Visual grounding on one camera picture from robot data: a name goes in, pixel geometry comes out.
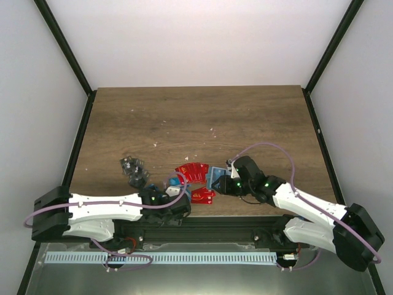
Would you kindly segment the blue card holder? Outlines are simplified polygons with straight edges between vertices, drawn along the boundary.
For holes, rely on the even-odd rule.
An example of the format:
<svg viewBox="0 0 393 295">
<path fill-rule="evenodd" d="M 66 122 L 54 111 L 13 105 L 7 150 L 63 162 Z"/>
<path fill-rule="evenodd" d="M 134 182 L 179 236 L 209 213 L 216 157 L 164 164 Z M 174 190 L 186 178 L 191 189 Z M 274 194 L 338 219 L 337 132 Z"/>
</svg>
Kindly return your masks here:
<svg viewBox="0 0 393 295">
<path fill-rule="evenodd" d="M 222 175 L 230 175 L 231 173 L 220 167 L 210 166 L 206 174 L 206 188 L 212 190 L 212 184 L 217 181 Z"/>
</svg>

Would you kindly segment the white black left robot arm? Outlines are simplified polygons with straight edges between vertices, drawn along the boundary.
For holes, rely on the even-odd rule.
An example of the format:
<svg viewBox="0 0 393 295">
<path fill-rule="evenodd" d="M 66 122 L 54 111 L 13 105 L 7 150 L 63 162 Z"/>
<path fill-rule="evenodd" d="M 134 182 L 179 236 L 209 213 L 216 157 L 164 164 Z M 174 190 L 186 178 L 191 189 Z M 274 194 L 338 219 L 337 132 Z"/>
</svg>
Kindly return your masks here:
<svg viewBox="0 0 393 295">
<path fill-rule="evenodd" d="M 184 187 L 161 191 L 150 185 L 130 195 L 94 197 L 72 194 L 68 187 L 60 186 L 34 202 L 34 211 L 24 225 L 36 242 L 77 237 L 119 248 L 126 234 L 116 227 L 117 221 L 178 226 L 190 213 L 190 196 Z"/>
</svg>

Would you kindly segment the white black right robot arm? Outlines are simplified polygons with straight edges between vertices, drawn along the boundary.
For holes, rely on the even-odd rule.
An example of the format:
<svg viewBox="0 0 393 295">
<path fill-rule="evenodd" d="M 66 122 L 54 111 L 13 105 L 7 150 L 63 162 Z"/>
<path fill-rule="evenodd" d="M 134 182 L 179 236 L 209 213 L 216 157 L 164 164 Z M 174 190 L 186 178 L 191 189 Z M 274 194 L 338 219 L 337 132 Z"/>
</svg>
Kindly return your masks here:
<svg viewBox="0 0 393 295">
<path fill-rule="evenodd" d="M 341 205 L 307 194 L 282 178 L 265 175 L 247 155 L 227 161 L 226 168 L 209 168 L 206 186 L 222 195 L 251 195 L 257 203 L 294 213 L 273 231 L 274 243 L 281 248 L 292 242 L 313 245 L 335 253 L 359 272 L 381 262 L 378 251 L 385 238 L 363 206 Z"/>
</svg>

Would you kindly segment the red credit card pile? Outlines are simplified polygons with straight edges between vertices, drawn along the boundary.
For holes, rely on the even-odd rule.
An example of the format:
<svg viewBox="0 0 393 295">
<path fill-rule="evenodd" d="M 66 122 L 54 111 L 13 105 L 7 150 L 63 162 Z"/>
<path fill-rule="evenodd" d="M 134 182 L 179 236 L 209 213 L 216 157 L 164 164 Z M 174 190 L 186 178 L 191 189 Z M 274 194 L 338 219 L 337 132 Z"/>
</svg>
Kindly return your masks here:
<svg viewBox="0 0 393 295">
<path fill-rule="evenodd" d="M 205 184 L 209 165 L 206 163 L 192 162 L 175 168 L 176 172 L 182 173 L 188 183 Z"/>
</svg>

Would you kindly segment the blue credit card pile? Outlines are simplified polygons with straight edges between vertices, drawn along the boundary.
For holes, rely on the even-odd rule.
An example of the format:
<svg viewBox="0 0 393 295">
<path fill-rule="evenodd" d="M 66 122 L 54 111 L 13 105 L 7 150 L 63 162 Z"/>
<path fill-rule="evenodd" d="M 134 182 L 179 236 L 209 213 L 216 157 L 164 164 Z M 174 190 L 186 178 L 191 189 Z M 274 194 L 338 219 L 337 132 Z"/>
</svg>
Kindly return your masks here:
<svg viewBox="0 0 393 295">
<path fill-rule="evenodd" d="M 173 178 L 168 178 L 163 183 L 164 184 L 164 188 L 166 190 L 169 186 L 177 186 L 177 187 L 180 187 L 183 190 L 184 184 L 181 181 L 182 181 L 182 178 L 179 179 L 177 176 L 175 176 Z"/>
</svg>

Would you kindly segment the black credit card pile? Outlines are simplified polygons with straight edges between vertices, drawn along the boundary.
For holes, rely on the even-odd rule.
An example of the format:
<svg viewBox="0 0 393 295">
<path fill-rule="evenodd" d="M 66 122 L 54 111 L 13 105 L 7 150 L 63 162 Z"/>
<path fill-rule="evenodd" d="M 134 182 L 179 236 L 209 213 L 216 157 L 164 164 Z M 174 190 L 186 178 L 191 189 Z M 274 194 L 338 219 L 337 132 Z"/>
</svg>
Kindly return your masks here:
<svg viewBox="0 0 393 295">
<path fill-rule="evenodd" d="M 123 174 L 129 177 L 128 184 L 135 189 L 143 189 L 149 178 L 150 173 L 144 168 L 144 162 L 131 156 L 119 160 Z"/>
</svg>

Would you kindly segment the black front frame rail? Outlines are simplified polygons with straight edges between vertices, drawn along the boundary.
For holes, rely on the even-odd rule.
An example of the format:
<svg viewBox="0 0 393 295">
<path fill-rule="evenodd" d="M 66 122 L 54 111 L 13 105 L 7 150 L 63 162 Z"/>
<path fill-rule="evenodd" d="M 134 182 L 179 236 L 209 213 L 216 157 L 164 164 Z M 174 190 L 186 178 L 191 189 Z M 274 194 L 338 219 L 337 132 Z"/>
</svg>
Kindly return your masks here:
<svg viewBox="0 0 393 295">
<path fill-rule="evenodd" d="M 253 243 L 256 248 L 272 251 L 294 249 L 298 243 L 309 247 L 304 238 L 290 241 L 284 229 L 294 216 L 229 216 L 229 217 L 187 217 L 171 224 L 148 222 L 145 219 L 126 221 L 113 219 L 109 225 L 114 228 L 112 237 L 103 241 L 110 249 L 120 247 L 126 238 L 137 241 L 137 247 L 144 243 Z"/>
</svg>

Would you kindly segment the grey metal base plate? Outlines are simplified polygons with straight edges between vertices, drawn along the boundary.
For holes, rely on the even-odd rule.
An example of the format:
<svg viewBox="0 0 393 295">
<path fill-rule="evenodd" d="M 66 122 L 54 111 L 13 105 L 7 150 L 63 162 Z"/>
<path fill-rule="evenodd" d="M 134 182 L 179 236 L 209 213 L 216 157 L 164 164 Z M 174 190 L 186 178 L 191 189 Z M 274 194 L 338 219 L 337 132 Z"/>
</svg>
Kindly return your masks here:
<svg viewBox="0 0 393 295">
<path fill-rule="evenodd" d="M 376 294 L 368 272 L 322 252 L 310 267 L 282 272 L 265 265 L 153 265 L 111 272 L 99 264 L 45 264 L 40 249 L 26 294 Z"/>
</svg>

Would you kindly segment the black right frame post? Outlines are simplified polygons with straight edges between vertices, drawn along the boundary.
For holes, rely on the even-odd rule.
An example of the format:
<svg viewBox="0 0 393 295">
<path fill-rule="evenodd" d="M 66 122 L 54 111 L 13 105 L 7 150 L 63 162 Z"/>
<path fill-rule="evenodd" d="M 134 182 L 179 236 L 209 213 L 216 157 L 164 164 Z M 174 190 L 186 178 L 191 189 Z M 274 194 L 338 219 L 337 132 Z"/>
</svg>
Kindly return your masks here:
<svg viewBox="0 0 393 295">
<path fill-rule="evenodd" d="M 316 66 L 316 69 L 312 73 L 306 87 L 303 89 L 303 92 L 306 95 L 310 95 L 313 92 L 363 3 L 364 0 L 352 0 L 349 3 L 348 8 L 341 18 L 332 38 L 330 39 L 321 59 L 319 60 L 319 63 Z"/>
</svg>

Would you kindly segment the black frame post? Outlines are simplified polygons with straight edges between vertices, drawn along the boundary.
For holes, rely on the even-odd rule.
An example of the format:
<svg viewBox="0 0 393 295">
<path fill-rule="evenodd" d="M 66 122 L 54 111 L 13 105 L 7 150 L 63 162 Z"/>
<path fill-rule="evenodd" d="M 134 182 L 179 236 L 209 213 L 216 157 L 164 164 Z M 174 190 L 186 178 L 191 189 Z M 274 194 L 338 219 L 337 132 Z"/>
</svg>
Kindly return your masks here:
<svg viewBox="0 0 393 295">
<path fill-rule="evenodd" d="M 303 92 L 306 95 L 310 95 L 313 92 L 363 3 L 364 0 L 352 0 L 349 3 L 348 8 L 341 18 L 332 38 L 330 39 L 321 59 L 319 60 L 319 63 L 316 66 L 316 69 L 312 73 L 306 87 L 303 89 Z"/>
<path fill-rule="evenodd" d="M 44 19 L 47 27 L 49 28 L 52 36 L 55 38 L 56 43 L 61 49 L 65 59 L 67 60 L 69 66 L 71 67 L 75 77 L 79 81 L 80 86 L 87 96 L 93 94 L 93 89 L 91 88 L 87 78 L 85 77 L 76 56 L 74 55 L 72 48 L 70 47 L 66 37 L 64 36 L 60 25 L 58 24 L 50 6 L 45 0 L 34 0 L 33 1 L 38 8 L 42 18 Z"/>
</svg>

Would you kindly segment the black left frame post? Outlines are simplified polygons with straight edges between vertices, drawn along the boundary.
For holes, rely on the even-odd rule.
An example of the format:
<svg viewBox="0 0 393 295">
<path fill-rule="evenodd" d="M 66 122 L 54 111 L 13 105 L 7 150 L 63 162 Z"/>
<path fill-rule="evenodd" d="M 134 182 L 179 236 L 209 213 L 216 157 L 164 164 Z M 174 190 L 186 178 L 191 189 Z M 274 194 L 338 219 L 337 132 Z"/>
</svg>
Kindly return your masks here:
<svg viewBox="0 0 393 295">
<path fill-rule="evenodd" d="M 76 56 L 74 55 L 72 48 L 70 47 L 66 37 L 64 36 L 60 25 L 58 24 L 50 6 L 45 0 L 34 0 L 33 1 L 38 8 L 42 18 L 44 19 L 47 27 L 49 28 L 52 36 L 55 38 L 56 43 L 61 49 L 65 59 L 67 60 L 69 66 L 71 67 L 75 77 L 79 81 L 80 86 L 87 96 L 93 94 L 93 89 L 91 88 L 87 78 L 85 77 Z"/>
</svg>

